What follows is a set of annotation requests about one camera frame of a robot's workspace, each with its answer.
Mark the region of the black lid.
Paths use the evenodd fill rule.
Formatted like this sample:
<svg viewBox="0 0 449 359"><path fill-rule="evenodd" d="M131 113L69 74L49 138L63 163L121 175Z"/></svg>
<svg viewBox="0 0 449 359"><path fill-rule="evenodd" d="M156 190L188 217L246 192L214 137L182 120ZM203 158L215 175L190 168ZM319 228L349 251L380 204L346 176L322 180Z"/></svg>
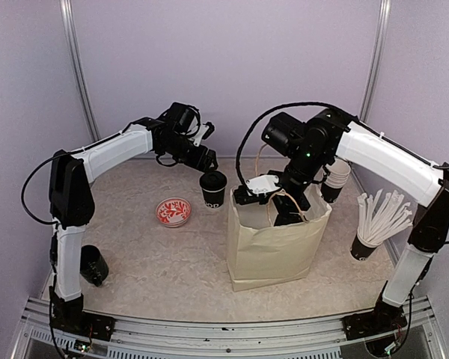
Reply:
<svg viewBox="0 0 449 359"><path fill-rule="evenodd" d="M221 191L227 185L227 177L220 171L210 171L200 177L199 185L204 191Z"/></svg>

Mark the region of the beige paper bag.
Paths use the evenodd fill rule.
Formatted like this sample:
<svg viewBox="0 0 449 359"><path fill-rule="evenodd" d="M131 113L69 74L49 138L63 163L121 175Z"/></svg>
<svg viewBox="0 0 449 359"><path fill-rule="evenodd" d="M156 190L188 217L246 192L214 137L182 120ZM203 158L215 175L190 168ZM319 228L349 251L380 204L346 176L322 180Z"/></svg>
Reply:
<svg viewBox="0 0 449 359"><path fill-rule="evenodd" d="M233 291L239 292L306 277L332 208L312 184L304 195L311 208L295 224L275 227L273 205L239 205L229 191L226 260Z"/></svg>

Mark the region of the stack of paper cups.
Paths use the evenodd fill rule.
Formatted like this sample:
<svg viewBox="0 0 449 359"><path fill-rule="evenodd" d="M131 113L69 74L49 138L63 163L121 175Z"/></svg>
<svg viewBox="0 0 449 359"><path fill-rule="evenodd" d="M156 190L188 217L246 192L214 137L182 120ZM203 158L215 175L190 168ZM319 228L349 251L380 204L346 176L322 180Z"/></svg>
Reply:
<svg viewBox="0 0 449 359"><path fill-rule="evenodd" d="M335 159L332 165L325 165L323 170L321 195L325 202L334 203L349 178L351 167L348 162Z"/></svg>

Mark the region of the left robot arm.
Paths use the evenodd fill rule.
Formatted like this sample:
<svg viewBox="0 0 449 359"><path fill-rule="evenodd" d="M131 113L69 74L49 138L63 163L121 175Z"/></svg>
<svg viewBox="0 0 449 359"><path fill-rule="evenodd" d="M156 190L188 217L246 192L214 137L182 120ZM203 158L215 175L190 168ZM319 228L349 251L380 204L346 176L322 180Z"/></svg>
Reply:
<svg viewBox="0 0 449 359"><path fill-rule="evenodd" d="M50 301L53 316L71 331L80 333L90 324L83 310L80 285L82 238L94 216L91 185L105 172L142 154L172 158L172 166L183 164L206 173L218 167L214 150L202 143L215 130L202 122L193 105L174 102L157 118L143 117L107 138L77 150L59 150L45 163L51 166L49 220L36 215L36 222L52 227L51 264L55 273Z"/></svg>

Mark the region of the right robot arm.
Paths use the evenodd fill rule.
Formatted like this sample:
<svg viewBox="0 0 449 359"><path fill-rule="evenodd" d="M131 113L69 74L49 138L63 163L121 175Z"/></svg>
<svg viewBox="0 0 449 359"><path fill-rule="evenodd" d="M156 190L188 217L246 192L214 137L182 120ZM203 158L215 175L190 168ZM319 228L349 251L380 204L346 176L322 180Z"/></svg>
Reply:
<svg viewBox="0 0 449 359"><path fill-rule="evenodd" d="M396 308L403 305L427 263L445 245L449 231L449 164L437 165L420 157L334 105L320 103L323 110L306 122L285 113L287 108L306 105L278 105L252 123L247 138L261 120L270 116L261 138L290 161L280 173L249 180L238 171L240 184L233 192L234 200L241 205L266 204L281 192L290 194L299 209L308 209L304 190L318 171L336 158L362 166L410 194L418 210L408 243L375 310L367 317L373 331L383 332L396 321Z"/></svg>

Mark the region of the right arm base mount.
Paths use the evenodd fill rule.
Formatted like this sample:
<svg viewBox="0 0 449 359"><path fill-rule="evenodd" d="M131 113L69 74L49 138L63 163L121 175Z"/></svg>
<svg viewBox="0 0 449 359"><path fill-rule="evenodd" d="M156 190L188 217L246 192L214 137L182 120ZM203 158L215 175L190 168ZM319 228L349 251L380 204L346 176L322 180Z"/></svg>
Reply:
<svg viewBox="0 0 449 359"><path fill-rule="evenodd" d="M394 307L382 300L379 294L372 310L354 313L342 318L347 340L357 340L397 330L408 325L403 305Z"/></svg>

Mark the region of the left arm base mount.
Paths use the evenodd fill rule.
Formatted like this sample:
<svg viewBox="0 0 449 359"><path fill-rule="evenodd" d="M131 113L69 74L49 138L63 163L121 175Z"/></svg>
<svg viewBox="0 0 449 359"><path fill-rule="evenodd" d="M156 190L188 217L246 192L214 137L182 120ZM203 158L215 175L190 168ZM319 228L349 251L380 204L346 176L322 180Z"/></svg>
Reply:
<svg viewBox="0 0 449 359"><path fill-rule="evenodd" d="M114 317L84 311L83 295L71 301L65 301L50 286L49 296L50 324L54 329L91 339L107 342L111 340L116 322Z"/></svg>

